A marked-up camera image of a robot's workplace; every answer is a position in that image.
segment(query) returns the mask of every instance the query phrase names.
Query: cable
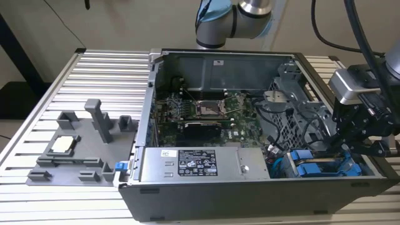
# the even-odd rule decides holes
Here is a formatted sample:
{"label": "cable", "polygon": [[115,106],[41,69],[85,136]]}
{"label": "cable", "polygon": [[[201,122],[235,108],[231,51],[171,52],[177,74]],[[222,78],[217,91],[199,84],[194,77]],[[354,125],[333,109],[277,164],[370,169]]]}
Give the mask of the cable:
{"label": "cable", "polygon": [[198,21],[197,21],[197,33],[198,33],[198,28],[199,28],[199,26],[201,26],[201,24],[202,24],[202,19],[205,18],[206,13],[207,13],[207,11],[209,11],[209,8],[210,8],[210,6],[211,6],[211,2],[213,2],[213,0],[210,0],[210,2],[207,3],[207,5],[205,6],[205,8],[203,8],[203,10],[202,10],[202,12],[201,12],[199,19],[198,19]]}
{"label": "cable", "polygon": [[385,72],[382,70],[382,67],[379,66],[377,59],[374,57],[374,53],[371,50],[371,46],[369,44],[367,38],[366,38],[366,34],[365,34],[365,30],[361,24],[361,19],[359,19],[359,14],[358,14],[358,10],[357,10],[357,5],[355,5],[355,1],[354,0],[345,0],[345,6],[346,6],[346,10],[349,13],[349,18],[350,18],[350,24],[353,27],[353,31],[355,33],[355,37],[366,58],[366,61],[369,63],[369,66],[373,70],[373,73],[378,79],[379,82],[379,86],[381,86],[381,90],[383,93],[383,96],[387,100],[390,109],[394,113],[394,115],[399,115],[399,104],[395,102],[395,95],[393,93],[393,89],[391,89],[391,85],[390,85],[390,81],[389,79],[385,77]]}
{"label": "cable", "polygon": [[325,140],[314,140],[313,142],[309,142],[307,144],[314,144],[315,142],[323,142]]}
{"label": "cable", "polygon": [[258,102],[263,101],[263,98],[257,98],[255,100],[253,100],[251,104],[254,105],[254,107],[259,108],[263,112],[266,113],[273,113],[273,114],[279,114],[279,113],[286,113],[287,109],[285,111],[271,111],[263,108],[262,105],[257,105]]}
{"label": "cable", "polygon": [[198,13],[197,13],[197,21],[195,21],[195,29],[197,30],[198,30],[198,18],[199,18],[199,12],[201,12],[201,8],[202,8],[202,4],[203,4],[203,0],[201,0],[201,5],[199,5]]}
{"label": "cable", "polygon": [[50,3],[47,2],[47,0],[43,0],[43,1],[45,1],[45,3],[50,6],[50,8],[53,9],[53,11],[54,11],[54,13],[57,14],[58,18],[61,19],[61,21],[62,21],[65,27],[70,30],[71,34],[77,37],[77,39],[79,40],[79,42],[81,42],[81,44],[83,45],[83,47],[87,48],[86,45],[85,45],[85,43],[82,42],[81,38],[77,36],[77,34],[75,34],[75,33],[73,32],[73,30],[69,28],[67,24],[65,23],[62,17],[59,16],[58,12],[57,12],[55,9],[53,8],[53,6],[51,6]]}
{"label": "cable", "polygon": [[173,90],[173,87],[174,87],[174,80],[175,80],[177,78],[183,78],[183,76],[181,76],[181,75],[173,76],[173,78],[170,79],[170,90]]}
{"label": "cable", "polygon": [[[317,18],[315,18],[315,7],[317,6],[317,0],[313,0],[311,2],[311,24],[313,24],[313,29],[314,29],[314,32],[315,32],[315,35],[318,36],[319,40],[329,46],[334,47],[334,48],[338,48],[338,49],[342,49],[342,50],[346,50],[346,51],[350,51],[350,52],[355,52],[355,53],[362,53],[362,50],[358,49],[358,48],[350,48],[350,47],[346,47],[346,46],[342,46],[342,45],[338,45],[333,42],[330,42],[327,39],[323,38],[323,36],[321,35],[321,31],[319,31],[319,28],[318,28],[318,23],[317,23]],[[375,55],[383,57],[385,56],[385,53],[383,52],[374,52]]]}
{"label": "cable", "polygon": [[3,137],[3,138],[6,138],[6,139],[11,140],[11,138],[10,138],[10,137],[7,137],[7,136],[5,136],[5,135],[0,135],[0,137]]}
{"label": "cable", "polygon": [[278,141],[281,140],[281,127],[270,119],[267,119],[267,117],[262,114],[261,108],[257,108],[257,111],[258,111],[258,114],[261,115],[262,119],[267,123],[270,123],[277,128],[277,130],[278,130],[278,137],[277,137],[277,139],[275,139],[275,141],[273,143],[273,145],[275,146],[277,143],[278,143]]}
{"label": "cable", "polygon": [[317,117],[317,118],[311,119],[311,120],[307,122],[307,124],[306,124],[306,126],[305,126],[305,129],[303,129],[303,132],[302,132],[302,141],[305,142],[306,146],[307,146],[307,147],[310,148],[310,150],[313,150],[313,151],[317,151],[317,150],[315,150],[315,148],[311,146],[311,144],[306,142],[306,133],[307,133],[307,130],[309,130],[309,127],[310,127],[311,123],[313,123],[315,120],[318,120],[318,119],[321,119],[321,117]]}

